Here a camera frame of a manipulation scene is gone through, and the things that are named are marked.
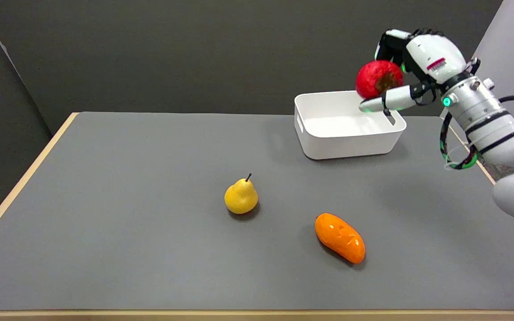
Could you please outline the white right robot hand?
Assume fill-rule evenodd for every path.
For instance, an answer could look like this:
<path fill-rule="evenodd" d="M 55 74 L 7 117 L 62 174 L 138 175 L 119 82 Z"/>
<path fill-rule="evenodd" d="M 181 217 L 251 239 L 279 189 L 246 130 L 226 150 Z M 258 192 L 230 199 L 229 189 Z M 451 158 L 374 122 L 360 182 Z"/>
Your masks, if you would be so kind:
<path fill-rule="evenodd" d="M 472 75 L 469 63 L 459 48 L 441 31 L 418 29 L 412 33 L 389 29 L 382 34 L 374 54 L 376 61 L 388 61 L 401 71 L 412 73 L 416 85 L 402 85 L 386 89 L 375 98 L 359 104 L 362 112 L 400 111 L 413 106 L 424 106 L 422 99 L 428 92 L 432 101 Z"/>

